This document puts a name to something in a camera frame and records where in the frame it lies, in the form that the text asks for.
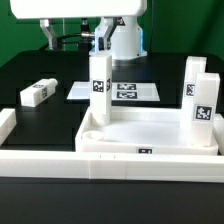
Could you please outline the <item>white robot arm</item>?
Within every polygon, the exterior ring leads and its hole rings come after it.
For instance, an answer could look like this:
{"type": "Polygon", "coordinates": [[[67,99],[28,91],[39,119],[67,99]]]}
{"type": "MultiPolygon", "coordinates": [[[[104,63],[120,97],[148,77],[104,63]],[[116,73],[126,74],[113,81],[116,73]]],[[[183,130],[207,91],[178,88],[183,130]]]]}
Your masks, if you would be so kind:
{"type": "Polygon", "coordinates": [[[147,10],[147,0],[9,0],[17,19],[39,19],[40,27],[52,50],[59,48],[59,38],[52,26],[53,19],[99,17],[94,33],[82,31],[84,39],[93,38],[90,55],[106,53],[113,64],[138,60],[147,56],[143,49],[143,30],[137,17],[147,10]]]}

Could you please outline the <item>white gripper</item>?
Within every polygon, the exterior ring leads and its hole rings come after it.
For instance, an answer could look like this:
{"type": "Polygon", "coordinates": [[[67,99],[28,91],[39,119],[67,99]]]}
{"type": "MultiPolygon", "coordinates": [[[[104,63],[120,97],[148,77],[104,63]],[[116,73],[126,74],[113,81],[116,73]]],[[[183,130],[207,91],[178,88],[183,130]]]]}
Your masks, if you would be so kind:
{"type": "Polygon", "coordinates": [[[111,49],[111,37],[116,29],[114,17],[141,16],[147,0],[9,0],[17,19],[41,19],[40,28],[51,50],[61,48],[52,19],[102,17],[98,27],[98,50],[111,49]]]}

